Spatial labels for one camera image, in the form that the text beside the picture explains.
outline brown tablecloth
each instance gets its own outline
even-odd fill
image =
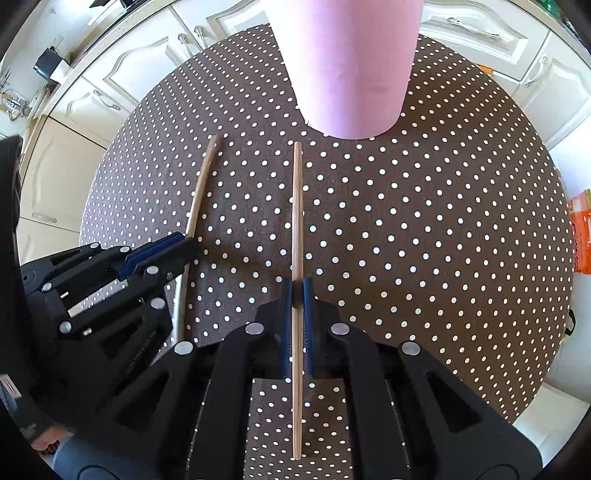
[[[515,420],[564,333],[572,245],[552,160],[502,88],[420,37],[397,124],[368,140],[325,137],[297,110],[270,27],[251,28],[134,110],[98,169],[81,242],[137,247],[184,232],[215,133],[224,141],[197,226],[205,252],[190,273],[186,339],[217,342],[280,295],[301,141],[317,295],[379,342],[416,340]],[[255,381],[247,478],[350,478],[342,384],[306,386],[307,456],[295,462],[290,385]]]

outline person's hand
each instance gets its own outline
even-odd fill
[[[39,437],[33,441],[31,446],[38,452],[47,450],[52,443],[55,443],[59,438],[69,437],[72,434],[68,432],[64,427],[55,425],[44,431]]]

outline kitchen cabinet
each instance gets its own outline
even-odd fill
[[[504,75],[521,80],[548,28],[506,0],[425,1],[420,33]]]
[[[84,77],[80,77],[50,116],[101,147],[108,148],[129,113]]]
[[[181,0],[173,8],[202,44],[269,23],[260,0]],[[205,36],[202,40],[199,27]]]
[[[111,45],[84,77],[122,109],[132,111],[199,46],[172,8],[149,17]]]
[[[21,216],[80,231],[82,213],[105,149],[48,118],[22,180]]]
[[[21,218],[17,226],[18,259],[21,265],[78,246],[79,234]]]
[[[507,75],[503,75],[499,72],[493,72],[492,77],[500,86],[503,87],[509,96],[512,96],[519,88],[519,82],[515,79],[512,79],[511,77],[508,77]]]
[[[513,98],[550,150],[591,113],[591,69],[550,33]]]

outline pink cylinder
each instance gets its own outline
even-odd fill
[[[310,127],[360,140],[400,117],[423,0],[262,0]]]

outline drawer handle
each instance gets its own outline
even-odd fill
[[[198,44],[199,51],[203,51],[204,48],[207,48],[207,42],[205,42],[205,35],[203,34],[203,27],[201,25],[197,25],[193,31],[197,34],[199,40],[201,41],[201,44]]]
[[[185,47],[185,50],[187,50],[187,55],[189,55],[189,58],[192,59],[193,54],[191,53],[191,49],[189,48],[189,41],[187,39],[187,36],[184,33],[179,33],[178,40]]]
[[[57,223],[57,218],[50,217],[49,215],[45,215],[45,213],[37,213],[33,212],[32,217],[35,220],[39,220],[43,223]]]
[[[536,73],[535,76],[531,80],[528,80],[527,82],[524,83],[523,86],[525,88],[531,87],[535,82],[537,82],[540,79],[540,77],[544,73],[544,67],[546,65],[547,60],[548,60],[548,57],[546,55],[544,55],[544,56],[542,56],[542,58],[540,58],[540,69],[538,70],[538,73]]]
[[[101,101],[101,103],[102,103],[102,104],[103,104],[105,107],[107,107],[107,108],[112,108],[113,110],[116,110],[117,112],[118,112],[119,110],[121,110],[121,107],[120,107],[119,105],[116,105],[116,104],[110,105],[110,104],[108,104],[107,102],[105,102],[105,101],[103,100],[103,94],[102,94],[102,93],[100,93],[98,90],[92,90],[92,93],[94,93],[94,94],[96,95],[96,97],[97,97],[97,98],[98,98],[98,99]]]
[[[449,17],[447,19],[447,23],[451,25],[456,25],[458,27],[462,27],[464,30],[468,30],[468,32],[474,33],[476,35],[481,35],[483,37],[491,38],[493,40],[503,40],[498,33],[491,33],[487,32],[486,30],[482,30],[478,27],[473,27],[472,25],[464,23],[463,21],[458,20],[457,18]]]

